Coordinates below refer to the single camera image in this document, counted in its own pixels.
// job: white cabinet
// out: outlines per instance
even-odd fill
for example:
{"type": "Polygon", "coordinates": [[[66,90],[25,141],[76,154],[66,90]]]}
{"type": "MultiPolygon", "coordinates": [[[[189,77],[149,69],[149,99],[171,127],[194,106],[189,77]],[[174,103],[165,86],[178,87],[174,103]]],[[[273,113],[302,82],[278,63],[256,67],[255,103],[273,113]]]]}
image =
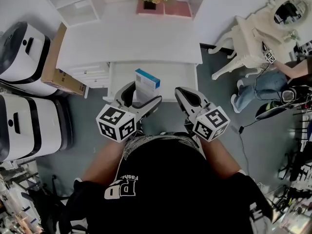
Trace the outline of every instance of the white cabinet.
{"type": "Polygon", "coordinates": [[[71,67],[66,72],[90,88],[105,88],[110,84],[109,67],[105,62],[71,67]]]}
{"type": "Polygon", "coordinates": [[[99,20],[103,14],[103,0],[49,0],[67,27],[99,20]]]}

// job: black lid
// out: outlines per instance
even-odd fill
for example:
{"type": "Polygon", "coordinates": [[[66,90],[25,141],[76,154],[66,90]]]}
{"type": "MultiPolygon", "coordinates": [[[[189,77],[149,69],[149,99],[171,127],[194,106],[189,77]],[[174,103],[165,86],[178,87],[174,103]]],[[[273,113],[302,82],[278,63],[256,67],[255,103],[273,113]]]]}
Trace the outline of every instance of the black lid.
{"type": "Polygon", "coordinates": [[[7,70],[15,60],[27,30],[27,22],[12,25],[0,38],[0,74],[7,70]]]}
{"type": "Polygon", "coordinates": [[[8,121],[6,116],[5,100],[0,96],[0,162],[4,161],[10,151],[8,121]]]}

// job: oval mirror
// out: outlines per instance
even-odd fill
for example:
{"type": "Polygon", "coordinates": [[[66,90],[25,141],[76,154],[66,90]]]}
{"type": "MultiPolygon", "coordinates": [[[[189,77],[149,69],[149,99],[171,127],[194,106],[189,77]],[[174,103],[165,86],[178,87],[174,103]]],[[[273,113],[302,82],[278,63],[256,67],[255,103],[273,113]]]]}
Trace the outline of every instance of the oval mirror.
{"type": "Polygon", "coordinates": [[[290,25],[300,21],[308,6],[303,0],[288,0],[275,13],[274,21],[280,25],[290,25]]]}

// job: white box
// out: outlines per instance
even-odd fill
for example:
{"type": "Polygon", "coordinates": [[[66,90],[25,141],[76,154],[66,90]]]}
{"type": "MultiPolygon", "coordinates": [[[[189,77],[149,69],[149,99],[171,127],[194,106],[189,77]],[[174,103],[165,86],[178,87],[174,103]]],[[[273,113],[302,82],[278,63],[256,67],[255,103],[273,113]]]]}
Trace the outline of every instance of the white box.
{"type": "Polygon", "coordinates": [[[210,142],[222,135],[230,122],[226,113],[218,106],[196,118],[193,132],[210,142]]]}
{"type": "Polygon", "coordinates": [[[96,118],[99,132],[118,143],[137,130],[136,115],[106,104],[96,118]]]}
{"type": "Polygon", "coordinates": [[[160,79],[146,73],[141,69],[136,70],[136,98],[141,103],[146,103],[159,96],[160,79]]]}

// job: sneaker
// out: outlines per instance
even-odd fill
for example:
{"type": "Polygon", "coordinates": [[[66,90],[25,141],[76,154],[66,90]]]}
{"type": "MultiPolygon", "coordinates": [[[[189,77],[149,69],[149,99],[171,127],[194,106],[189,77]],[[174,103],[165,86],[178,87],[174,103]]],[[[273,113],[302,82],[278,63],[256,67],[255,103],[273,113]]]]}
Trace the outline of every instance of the sneaker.
{"type": "Polygon", "coordinates": [[[231,104],[232,104],[232,106],[233,106],[233,109],[234,109],[234,112],[235,113],[237,113],[237,114],[239,114],[240,112],[237,110],[237,108],[236,108],[236,106],[235,106],[235,104],[234,104],[234,101],[235,101],[235,98],[237,97],[237,95],[232,95],[232,97],[231,97],[231,104]]]}
{"type": "Polygon", "coordinates": [[[240,86],[244,86],[243,80],[238,80],[236,85],[237,85],[238,95],[239,95],[239,88],[240,88],[240,86]]]}

